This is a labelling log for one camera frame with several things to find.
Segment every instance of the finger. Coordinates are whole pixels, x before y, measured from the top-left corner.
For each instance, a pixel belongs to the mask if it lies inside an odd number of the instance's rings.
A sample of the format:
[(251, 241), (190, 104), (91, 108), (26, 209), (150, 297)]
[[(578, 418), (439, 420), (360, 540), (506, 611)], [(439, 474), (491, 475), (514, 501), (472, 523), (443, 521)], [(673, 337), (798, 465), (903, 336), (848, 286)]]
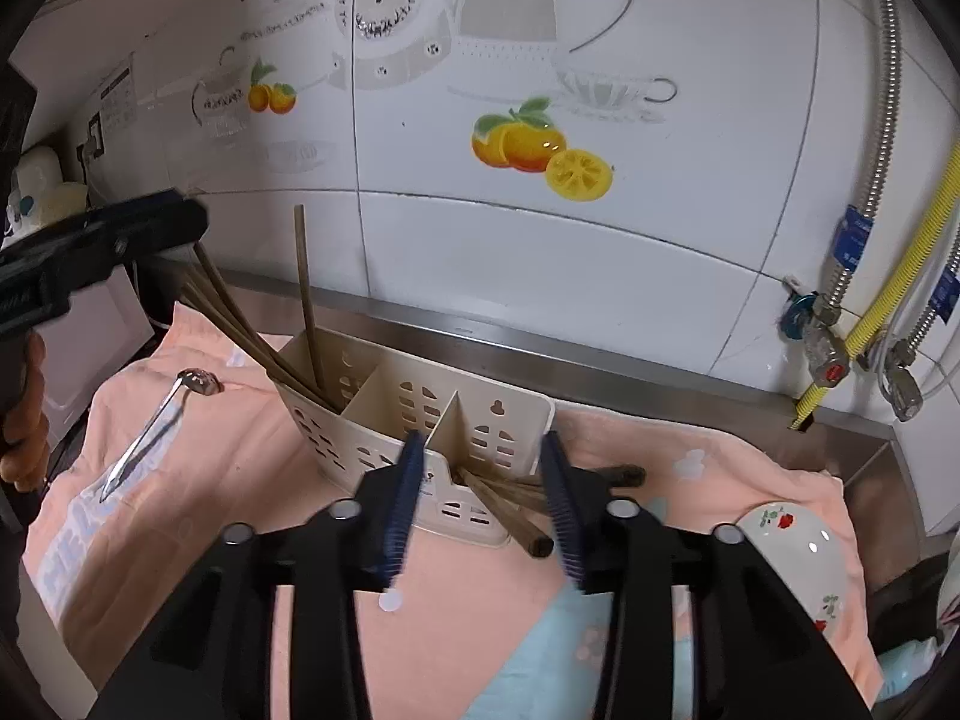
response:
[(39, 367), (30, 365), (27, 368), (27, 386), (23, 392), (23, 397), (7, 414), (3, 423), (3, 437), (10, 445), (22, 442), (40, 424), (40, 415), (43, 412), (43, 388), (45, 386), (46, 381), (43, 378), (43, 371)]
[(8, 450), (3, 460), (0, 460), (0, 479), (4, 482), (20, 482), (30, 476), (39, 464), (45, 464), (49, 432), (50, 422), (42, 415), (37, 429), (13, 449)]
[(14, 487), (18, 493), (31, 493), (33, 490), (39, 490), (47, 480), (47, 461), (50, 460), (50, 445), (43, 442), (43, 451), (40, 456), (40, 462), (34, 467), (34, 470), (25, 478), (17, 482)]
[(30, 338), (27, 338), (27, 360), (33, 367), (42, 367), (46, 359), (47, 344), (43, 341), (43, 336), (40, 333), (31, 332)]

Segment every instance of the blue label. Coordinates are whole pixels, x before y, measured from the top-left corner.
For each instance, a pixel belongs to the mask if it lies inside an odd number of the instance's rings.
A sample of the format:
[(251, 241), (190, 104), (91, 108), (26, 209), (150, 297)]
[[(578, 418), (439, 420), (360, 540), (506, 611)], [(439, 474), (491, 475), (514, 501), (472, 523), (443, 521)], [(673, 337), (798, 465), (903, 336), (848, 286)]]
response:
[(944, 271), (937, 282), (937, 288), (930, 295), (929, 306), (937, 316), (944, 321), (950, 321), (950, 315), (957, 305), (957, 298), (960, 298), (960, 281), (950, 271)]
[(864, 218), (853, 205), (848, 205), (833, 245), (833, 259), (848, 271), (855, 271), (860, 264), (863, 250), (867, 247), (867, 238), (870, 238), (872, 228), (872, 220)]

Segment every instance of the pink towel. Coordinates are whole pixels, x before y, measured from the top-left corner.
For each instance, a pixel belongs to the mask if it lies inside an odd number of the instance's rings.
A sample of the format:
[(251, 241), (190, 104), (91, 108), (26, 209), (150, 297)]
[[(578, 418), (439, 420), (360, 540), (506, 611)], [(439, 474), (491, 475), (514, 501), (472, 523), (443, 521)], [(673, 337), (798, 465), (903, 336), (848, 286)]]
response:
[[(137, 475), (100, 505), (109, 466), (184, 367), (212, 371), (226, 389), (191, 394), (185, 409), (172, 408)], [(832, 644), (872, 703), (882, 678), (866, 637), (863, 574), (837, 480), (780, 469), (719, 432), (573, 404), (558, 410), (557, 427), (575, 464), (646, 466), (637, 500), (656, 506), (652, 499), (664, 499), (672, 525), (707, 531), (771, 500), (817, 512), (843, 541), (851, 578)], [(290, 527), (343, 496), (318, 473), (264, 371), (206, 319), (178, 306), (150, 360), (98, 392), (83, 452), (52, 486), (25, 563), (74, 658), (100, 686), (224, 526)], [(385, 611), (376, 596), (358, 596), (374, 716), (461, 717), (564, 583), (555, 560), (535, 562), (514, 543), (488, 549), (415, 530), (397, 583), (400, 608)], [(283, 604), (289, 608), (289, 594), (281, 594)], [(285, 682), (288, 658), (286, 632), (278, 628), (275, 685)], [(275, 719), (286, 715), (283, 690), (275, 689), (272, 704)]]

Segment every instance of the metal spoon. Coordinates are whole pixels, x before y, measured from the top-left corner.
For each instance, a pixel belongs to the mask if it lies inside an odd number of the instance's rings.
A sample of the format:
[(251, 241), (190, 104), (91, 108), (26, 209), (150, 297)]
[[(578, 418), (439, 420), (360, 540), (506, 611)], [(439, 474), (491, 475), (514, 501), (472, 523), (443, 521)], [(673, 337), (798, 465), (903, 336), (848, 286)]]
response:
[(144, 437), (147, 436), (147, 432), (150, 431), (154, 423), (160, 418), (162, 410), (174, 399), (176, 391), (178, 391), (181, 386), (185, 386), (186, 389), (189, 389), (191, 392), (199, 392), (201, 395), (215, 395), (224, 390), (224, 386), (220, 383), (220, 380), (208, 370), (200, 370), (195, 367), (181, 370), (181, 372), (176, 375), (174, 386), (171, 386), (170, 391), (167, 392), (167, 396), (163, 399), (163, 402), (160, 403), (160, 408), (157, 408), (154, 415), (150, 418), (150, 421), (147, 422), (146, 426), (140, 431), (140, 435), (133, 439), (133, 443), (127, 447), (127, 451), (124, 452), (120, 460), (113, 465), (109, 476), (107, 476), (107, 483), (104, 485), (103, 492), (100, 493), (101, 503), (106, 501), (114, 490), (120, 487), (127, 470), (136, 468), (136, 462), (133, 461), (133, 458), (136, 454), (137, 447), (141, 445)]

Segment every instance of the orange fruit illustration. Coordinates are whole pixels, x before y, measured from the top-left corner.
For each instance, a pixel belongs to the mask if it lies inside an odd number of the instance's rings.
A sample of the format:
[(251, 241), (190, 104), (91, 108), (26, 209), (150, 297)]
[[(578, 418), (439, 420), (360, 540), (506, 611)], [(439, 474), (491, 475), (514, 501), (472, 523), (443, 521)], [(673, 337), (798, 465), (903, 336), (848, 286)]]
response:
[(526, 122), (511, 125), (503, 135), (503, 155), (510, 167), (524, 172), (544, 172), (550, 158), (566, 148), (566, 138), (555, 127), (534, 127)]
[(296, 105), (296, 90), (288, 83), (275, 83), (270, 90), (270, 110), (274, 113), (290, 113)]
[(470, 145), (477, 159), (490, 167), (510, 167), (510, 163), (503, 155), (503, 136), (507, 134), (507, 130), (516, 126), (514, 122), (496, 124), (486, 136), (479, 135), (474, 130), (470, 137)]
[(546, 182), (560, 197), (586, 202), (607, 193), (613, 184), (613, 170), (596, 154), (570, 148), (550, 158)]
[(261, 113), (267, 110), (270, 104), (270, 87), (265, 84), (251, 86), (250, 93), (247, 95), (247, 103), (250, 104), (251, 111)]

